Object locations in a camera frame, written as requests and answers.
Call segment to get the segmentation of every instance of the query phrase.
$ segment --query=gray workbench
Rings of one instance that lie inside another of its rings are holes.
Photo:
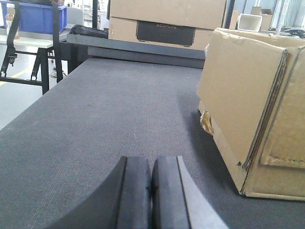
[[[182,155],[230,228],[299,229],[305,203],[245,198],[199,125],[200,69],[88,59],[0,131],[0,228],[39,229],[101,184],[119,158]]]

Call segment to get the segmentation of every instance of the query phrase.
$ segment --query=factory floor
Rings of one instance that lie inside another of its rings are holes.
[[[36,52],[34,47],[16,46],[16,50]],[[0,64],[4,58],[6,46],[0,45]],[[18,54],[14,66],[9,65],[7,70],[8,77],[30,79],[34,65],[35,56]],[[49,60],[49,72],[52,72],[54,63]],[[67,73],[67,63],[62,62],[62,68]],[[50,88],[56,84],[56,78],[50,77]],[[18,83],[7,83],[0,81],[0,130],[11,122],[15,117],[22,113],[32,103],[42,96],[40,86],[25,85]]]

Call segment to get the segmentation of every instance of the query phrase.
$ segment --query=black rectangular label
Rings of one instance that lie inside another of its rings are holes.
[[[195,28],[150,21],[138,21],[136,37],[139,41],[160,42],[191,46],[194,42]]]

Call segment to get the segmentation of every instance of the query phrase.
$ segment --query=blue storage bin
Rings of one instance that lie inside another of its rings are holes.
[[[2,4],[3,21],[6,24],[6,0]],[[59,6],[60,32],[67,25],[67,6]],[[20,31],[53,34],[53,7],[20,2]]]

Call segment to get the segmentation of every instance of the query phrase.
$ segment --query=cardboard box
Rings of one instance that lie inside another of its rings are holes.
[[[268,30],[270,28],[273,15],[261,14],[261,16],[263,17],[261,30]]]
[[[272,9],[262,9],[262,7],[260,6],[253,6],[251,14],[260,15],[263,17],[261,30],[268,30],[270,28],[270,24],[273,17]]]
[[[111,0],[110,16],[214,30],[223,24],[226,0]]]
[[[110,17],[109,39],[204,50],[213,30]]]
[[[225,13],[224,13],[224,21],[226,20],[227,18],[227,13],[228,11],[226,10]],[[237,26],[237,19],[238,19],[238,16],[240,15],[240,12],[237,11],[237,10],[234,10],[232,12],[232,17],[231,17],[231,23],[230,23],[230,29],[231,30],[235,30],[236,26]]]
[[[304,61],[301,39],[212,34],[199,109],[240,194],[305,200]]]

